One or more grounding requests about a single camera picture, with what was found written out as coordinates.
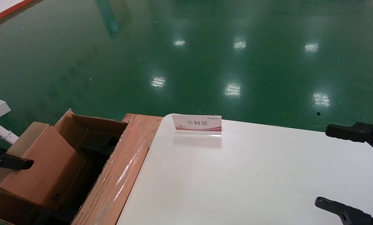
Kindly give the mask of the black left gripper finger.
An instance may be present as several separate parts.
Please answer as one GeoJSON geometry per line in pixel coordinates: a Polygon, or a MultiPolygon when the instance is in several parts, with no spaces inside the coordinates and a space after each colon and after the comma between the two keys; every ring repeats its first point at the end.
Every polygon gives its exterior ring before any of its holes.
{"type": "Polygon", "coordinates": [[[0,167],[12,170],[28,170],[34,164],[34,160],[16,157],[7,153],[6,149],[0,148],[0,167]]]}

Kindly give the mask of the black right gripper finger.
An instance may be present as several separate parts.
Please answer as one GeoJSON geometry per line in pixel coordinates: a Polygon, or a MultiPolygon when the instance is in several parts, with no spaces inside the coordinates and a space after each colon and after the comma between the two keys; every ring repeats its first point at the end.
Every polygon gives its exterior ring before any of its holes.
{"type": "Polygon", "coordinates": [[[367,142],[373,148],[373,124],[357,122],[351,127],[330,124],[326,127],[325,134],[352,142],[367,142]]]}
{"type": "Polygon", "coordinates": [[[337,215],[344,225],[373,225],[373,217],[371,215],[337,201],[317,197],[315,206],[337,215]]]}

